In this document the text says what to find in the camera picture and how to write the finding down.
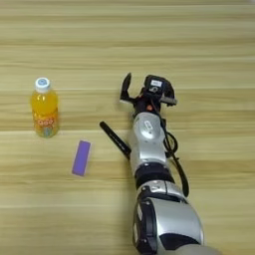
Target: white bottle cap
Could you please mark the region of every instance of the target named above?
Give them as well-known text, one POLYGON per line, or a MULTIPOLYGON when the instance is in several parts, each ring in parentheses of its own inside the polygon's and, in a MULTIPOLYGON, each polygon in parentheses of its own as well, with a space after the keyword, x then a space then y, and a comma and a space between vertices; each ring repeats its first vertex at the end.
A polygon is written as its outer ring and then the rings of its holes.
POLYGON ((47 78, 38 78, 35 86, 38 93, 47 93, 51 89, 51 83, 47 78))

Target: plastic bottle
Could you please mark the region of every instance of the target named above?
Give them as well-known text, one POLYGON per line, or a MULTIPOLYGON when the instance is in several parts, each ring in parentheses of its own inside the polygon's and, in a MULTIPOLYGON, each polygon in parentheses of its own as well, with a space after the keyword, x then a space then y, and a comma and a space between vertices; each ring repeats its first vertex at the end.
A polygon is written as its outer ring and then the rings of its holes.
POLYGON ((59 130, 58 96, 47 78, 37 79, 30 103, 36 133, 41 137, 55 135, 59 130))

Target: bottle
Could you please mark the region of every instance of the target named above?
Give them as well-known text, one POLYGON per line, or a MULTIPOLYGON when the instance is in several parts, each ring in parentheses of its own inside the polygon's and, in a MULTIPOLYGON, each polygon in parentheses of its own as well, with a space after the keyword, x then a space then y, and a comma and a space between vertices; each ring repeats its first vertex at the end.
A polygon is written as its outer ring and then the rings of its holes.
POLYGON ((59 130, 58 96, 51 89, 47 78, 39 78, 35 83, 35 91, 31 96, 31 107, 34 128, 41 137, 51 137, 59 130))

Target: bottle label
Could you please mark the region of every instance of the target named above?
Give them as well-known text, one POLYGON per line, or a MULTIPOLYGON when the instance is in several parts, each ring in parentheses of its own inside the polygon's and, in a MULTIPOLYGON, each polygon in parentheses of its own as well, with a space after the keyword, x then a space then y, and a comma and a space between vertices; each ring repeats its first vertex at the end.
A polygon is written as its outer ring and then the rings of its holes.
POLYGON ((50 137, 54 135, 59 128, 58 110, 52 114, 41 116, 33 112, 35 131, 39 136, 50 137))

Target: purple eraser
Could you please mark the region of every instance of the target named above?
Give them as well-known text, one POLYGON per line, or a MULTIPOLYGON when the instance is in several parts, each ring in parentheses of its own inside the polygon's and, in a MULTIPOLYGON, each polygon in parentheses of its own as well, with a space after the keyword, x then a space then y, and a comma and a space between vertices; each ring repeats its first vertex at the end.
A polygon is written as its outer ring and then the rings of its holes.
POLYGON ((91 144, 80 140, 73 166, 73 174, 83 176, 88 162, 91 144))

